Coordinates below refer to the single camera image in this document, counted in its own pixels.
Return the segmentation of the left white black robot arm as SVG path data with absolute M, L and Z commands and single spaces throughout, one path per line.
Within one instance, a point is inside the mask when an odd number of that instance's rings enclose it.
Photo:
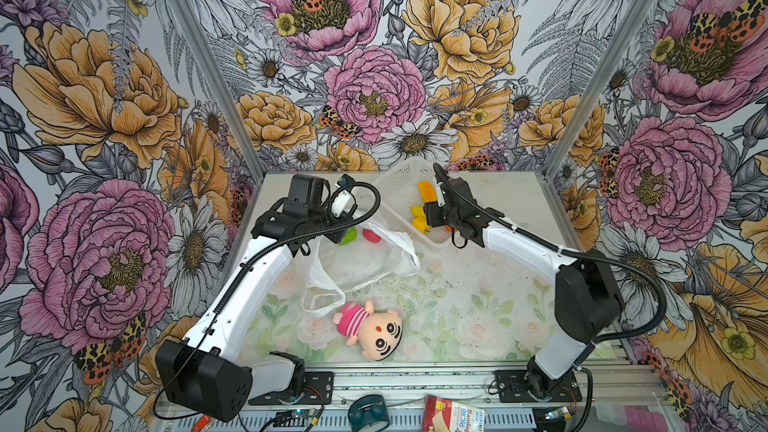
M 303 359 L 272 352 L 242 365 L 238 357 L 251 321 L 296 255 L 307 255 L 315 238 L 340 241 L 353 225 L 355 185 L 347 174 L 335 186 L 318 176 L 292 177 L 287 196 L 256 220 L 243 257 L 212 306 L 183 338 L 158 349 L 161 393 L 170 403 L 187 408 L 191 417 L 229 422 L 252 399 L 303 394 Z

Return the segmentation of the yellow mango fruit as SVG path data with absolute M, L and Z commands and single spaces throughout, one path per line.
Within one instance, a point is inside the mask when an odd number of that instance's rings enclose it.
M 415 217 L 411 221 L 411 225 L 422 234 L 426 234 L 430 231 L 430 226 L 425 217 Z

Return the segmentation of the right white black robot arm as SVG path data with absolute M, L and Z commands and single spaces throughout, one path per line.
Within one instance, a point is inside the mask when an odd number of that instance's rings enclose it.
M 528 362 L 527 391 L 539 401 L 551 398 L 560 383 L 594 351 L 598 336 L 624 310 L 624 300 L 606 257 L 554 243 L 483 208 L 469 184 L 435 172 L 438 198 L 424 206 L 431 227 L 447 226 L 465 241 L 501 253 L 533 270 L 555 292 L 555 331 Z

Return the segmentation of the white plastic bag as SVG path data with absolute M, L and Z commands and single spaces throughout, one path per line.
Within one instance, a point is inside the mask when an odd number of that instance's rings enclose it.
M 372 244 L 363 237 L 367 228 L 382 241 Z M 355 227 L 357 238 L 340 246 L 324 236 L 309 242 L 310 254 L 294 259 L 304 274 L 301 307 L 314 317 L 340 308 L 352 293 L 373 285 L 389 275 L 412 276 L 421 267 L 413 240 L 395 231 L 384 219 L 374 218 Z

